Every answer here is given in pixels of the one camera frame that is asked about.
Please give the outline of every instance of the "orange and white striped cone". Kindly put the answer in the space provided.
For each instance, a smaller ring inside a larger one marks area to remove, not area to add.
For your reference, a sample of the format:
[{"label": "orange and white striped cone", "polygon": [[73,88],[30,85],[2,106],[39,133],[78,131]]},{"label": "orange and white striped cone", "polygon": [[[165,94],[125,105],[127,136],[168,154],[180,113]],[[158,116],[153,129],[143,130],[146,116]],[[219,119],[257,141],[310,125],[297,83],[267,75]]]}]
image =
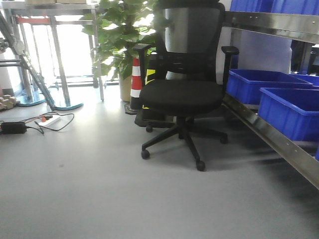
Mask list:
[{"label": "orange and white striped cone", "polygon": [[131,87],[131,101],[130,101],[131,110],[139,110],[142,108],[142,103],[140,100],[141,89],[142,89],[142,80],[141,80],[140,61],[138,58],[134,58],[133,68],[132,68],[132,87]]}]

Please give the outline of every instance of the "black power adapter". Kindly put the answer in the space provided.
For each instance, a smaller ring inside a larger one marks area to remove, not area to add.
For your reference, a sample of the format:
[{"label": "black power adapter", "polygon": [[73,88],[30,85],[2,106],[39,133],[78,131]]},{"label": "black power adapter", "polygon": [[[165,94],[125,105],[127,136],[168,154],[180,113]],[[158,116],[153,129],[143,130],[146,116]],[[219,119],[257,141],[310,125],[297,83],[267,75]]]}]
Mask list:
[{"label": "black power adapter", "polygon": [[26,126],[25,122],[3,122],[0,125],[2,129],[2,134],[16,134],[16,133],[25,133]]}]

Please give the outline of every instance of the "mesh backrest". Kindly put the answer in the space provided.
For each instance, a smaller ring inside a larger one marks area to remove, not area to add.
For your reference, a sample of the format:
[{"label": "mesh backrest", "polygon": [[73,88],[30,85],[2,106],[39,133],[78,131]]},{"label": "mesh backrest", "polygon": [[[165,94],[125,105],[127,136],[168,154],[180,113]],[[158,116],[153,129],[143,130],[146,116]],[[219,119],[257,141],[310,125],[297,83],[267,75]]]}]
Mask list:
[{"label": "mesh backrest", "polygon": [[154,10],[159,71],[204,73],[216,80],[224,12],[214,0],[159,0]]}]

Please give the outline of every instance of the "electrical cable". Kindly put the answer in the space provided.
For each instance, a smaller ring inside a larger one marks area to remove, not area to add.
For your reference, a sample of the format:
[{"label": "electrical cable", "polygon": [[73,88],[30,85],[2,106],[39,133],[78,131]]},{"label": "electrical cable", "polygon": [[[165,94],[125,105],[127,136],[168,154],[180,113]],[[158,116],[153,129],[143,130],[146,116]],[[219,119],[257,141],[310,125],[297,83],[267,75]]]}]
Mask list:
[{"label": "electrical cable", "polygon": [[43,134],[44,135],[44,131],[43,131],[43,129],[38,129],[38,128],[34,128],[34,127],[30,127],[30,126],[27,126],[26,128],[32,128],[32,129],[35,129],[35,130],[37,130],[37,131],[39,131],[41,134]]},{"label": "electrical cable", "polygon": [[[40,118],[42,118],[43,116],[51,116],[51,115],[57,115],[57,116],[60,116],[60,117],[63,117],[63,116],[72,116],[72,119],[71,119],[67,124],[65,124],[63,127],[59,128],[59,129],[54,129],[54,128],[49,128],[49,127],[41,126],[41,125],[39,125],[39,122],[35,121],[36,119],[40,119]],[[45,129],[48,129],[48,130],[51,130],[51,131],[60,131],[60,130],[64,129],[65,127],[67,127],[67,126],[74,120],[74,117],[75,117],[75,115],[74,115],[73,113],[61,115],[61,114],[59,114],[58,112],[51,111],[51,112],[46,112],[46,113],[40,114],[40,115],[35,116],[35,117],[30,117],[30,118],[21,120],[20,122],[30,123],[30,122],[34,121],[34,123],[35,123],[39,128],[35,128],[35,127],[31,127],[31,126],[26,126],[26,128],[35,129],[36,131],[39,131],[41,134],[44,135],[44,130],[43,130],[44,128],[45,128]]]},{"label": "electrical cable", "polygon": [[52,114],[52,115],[58,115],[58,116],[72,116],[72,119],[63,127],[59,128],[59,129],[53,129],[53,128],[48,128],[48,127],[44,127],[44,126],[41,126],[39,125],[39,123],[37,121],[35,121],[34,123],[39,126],[39,128],[46,128],[46,129],[49,129],[49,130],[52,130],[52,131],[60,131],[62,129],[64,129],[65,127],[67,127],[73,120],[74,120],[74,114],[73,113],[69,113],[69,114],[64,114],[64,115],[60,115],[59,113],[57,112],[48,112],[48,113],[45,113],[43,115],[48,115],[48,114]]}]

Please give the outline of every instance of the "office chair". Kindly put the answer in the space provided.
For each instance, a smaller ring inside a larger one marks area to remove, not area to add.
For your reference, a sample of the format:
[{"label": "office chair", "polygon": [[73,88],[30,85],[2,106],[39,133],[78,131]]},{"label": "office chair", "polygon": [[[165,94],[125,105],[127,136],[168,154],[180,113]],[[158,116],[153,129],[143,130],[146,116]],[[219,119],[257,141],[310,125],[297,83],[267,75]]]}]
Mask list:
[{"label": "office chair", "polygon": [[[148,147],[178,134],[190,148],[198,171],[205,163],[189,135],[205,133],[227,143],[227,134],[196,126],[194,117],[209,113],[222,104],[228,80],[231,56],[236,47],[222,47],[226,54],[223,85],[216,83],[216,51],[225,7],[219,0],[159,0],[154,6],[156,30],[156,78],[142,87],[140,99],[153,110],[176,117],[171,128],[142,145],[142,158],[148,159]],[[141,78],[145,84],[145,51],[151,46],[138,44]]]}]

